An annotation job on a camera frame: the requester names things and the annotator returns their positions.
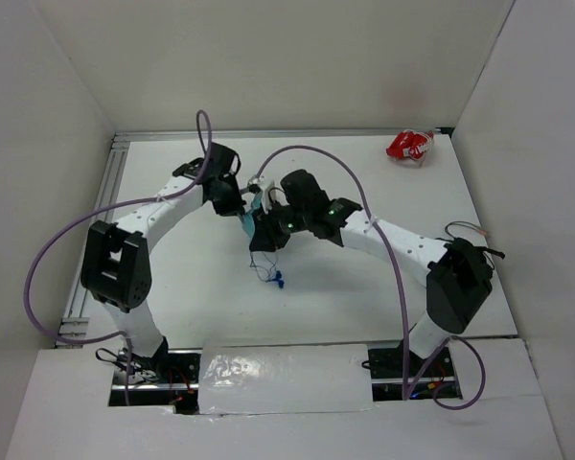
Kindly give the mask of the teal cat-ear headphones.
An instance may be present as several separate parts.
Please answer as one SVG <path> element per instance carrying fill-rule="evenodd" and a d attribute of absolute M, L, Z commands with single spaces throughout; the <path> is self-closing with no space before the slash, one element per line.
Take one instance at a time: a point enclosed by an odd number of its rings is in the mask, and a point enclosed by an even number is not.
<path fill-rule="evenodd" d="M 241 222 L 241 229 L 243 230 L 247 238 L 249 238 L 250 240 L 253 239 L 256 231 L 254 214 L 257 211 L 262 211 L 263 209 L 264 209 L 263 193 L 259 192 L 254 195 L 252 201 L 250 202 L 248 210 L 244 214 L 239 216 Z"/>

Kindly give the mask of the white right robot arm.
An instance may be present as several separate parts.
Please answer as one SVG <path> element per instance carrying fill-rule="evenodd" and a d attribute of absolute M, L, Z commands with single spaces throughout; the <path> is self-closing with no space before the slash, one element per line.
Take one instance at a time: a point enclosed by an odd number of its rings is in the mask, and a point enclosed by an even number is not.
<path fill-rule="evenodd" d="M 409 331 L 409 346 L 399 364 L 419 376 L 432 363 L 433 352 L 453 335 L 462 334 L 492 293 L 490 249 L 456 238 L 434 240 L 366 213 L 348 198 L 329 198 L 305 170 L 280 183 L 262 176 L 247 184 L 254 198 L 245 225 L 253 253 L 275 252 L 289 237 L 308 231 L 316 238 L 397 263 L 425 288 L 425 312 Z"/>

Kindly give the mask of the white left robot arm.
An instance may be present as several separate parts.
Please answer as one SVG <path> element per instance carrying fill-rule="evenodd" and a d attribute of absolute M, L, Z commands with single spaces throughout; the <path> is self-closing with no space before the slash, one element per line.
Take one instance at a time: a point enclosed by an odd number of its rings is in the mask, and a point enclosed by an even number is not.
<path fill-rule="evenodd" d="M 147 298 L 152 284 L 150 252 L 182 219 L 207 203 L 221 217 L 244 213 L 236 174 L 241 160 L 213 143 L 202 158 L 172 172 L 165 186 L 131 213 L 90 226 L 80 281 L 109 312 L 137 373 L 158 382 L 170 371 L 168 341 L 156 327 Z"/>

